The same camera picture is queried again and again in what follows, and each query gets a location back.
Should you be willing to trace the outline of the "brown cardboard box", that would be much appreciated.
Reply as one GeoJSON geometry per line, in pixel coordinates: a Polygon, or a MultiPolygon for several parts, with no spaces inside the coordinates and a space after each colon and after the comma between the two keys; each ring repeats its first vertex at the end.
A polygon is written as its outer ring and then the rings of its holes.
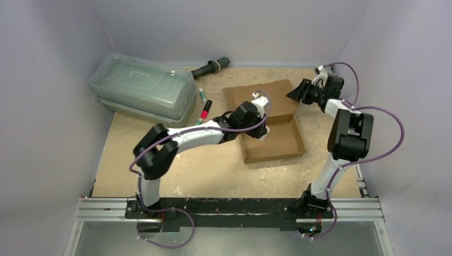
{"type": "Polygon", "coordinates": [[[236,109],[244,101],[252,100],[252,93],[263,90],[271,99],[267,120],[270,131],[264,140],[241,134],[239,137],[245,164],[301,157],[306,149],[295,110],[300,105],[286,95],[293,90],[288,79],[271,83],[254,84],[223,89],[229,110],[236,109]]]}

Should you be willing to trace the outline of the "clear plastic storage box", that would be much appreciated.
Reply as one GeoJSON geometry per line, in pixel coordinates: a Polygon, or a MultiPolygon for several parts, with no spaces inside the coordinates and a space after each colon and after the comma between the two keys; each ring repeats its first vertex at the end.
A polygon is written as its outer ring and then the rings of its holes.
{"type": "Polygon", "coordinates": [[[109,109],[166,127],[185,127],[198,88],[189,70],[113,52],[88,80],[109,109]]]}

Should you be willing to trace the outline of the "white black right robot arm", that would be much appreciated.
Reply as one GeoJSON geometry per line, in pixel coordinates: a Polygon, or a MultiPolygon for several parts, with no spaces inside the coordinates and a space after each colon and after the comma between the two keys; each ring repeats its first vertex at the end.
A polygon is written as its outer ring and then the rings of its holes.
{"type": "Polygon", "coordinates": [[[320,174],[293,204],[304,216],[324,213],[328,198],[343,176],[344,167],[367,156],[370,149],[374,117],[364,114],[340,99],[344,79],[328,75],[315,81],[303,79],[287,97],[306,105],[316,103],[334,119],[327,141],[328,158],[320,174]]]}

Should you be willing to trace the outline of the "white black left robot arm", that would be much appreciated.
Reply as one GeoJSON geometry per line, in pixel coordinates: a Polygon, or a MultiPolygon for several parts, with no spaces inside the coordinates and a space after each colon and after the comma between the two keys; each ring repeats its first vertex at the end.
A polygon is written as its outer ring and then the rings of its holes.
{"type": "Polygon", "coordinates": [[[267,97],[258,97],[205,124],[181,129],[167,129],[163,124],[153,126],[133,149],[135,159],[129,166],[129,170],[139,178],[138,211],[145,218],[157,215],[160,180],[177,154],[233,141],[240,134],[263,140],[269,133],[266,120],[270,110],[271,101],[267,97]]]}

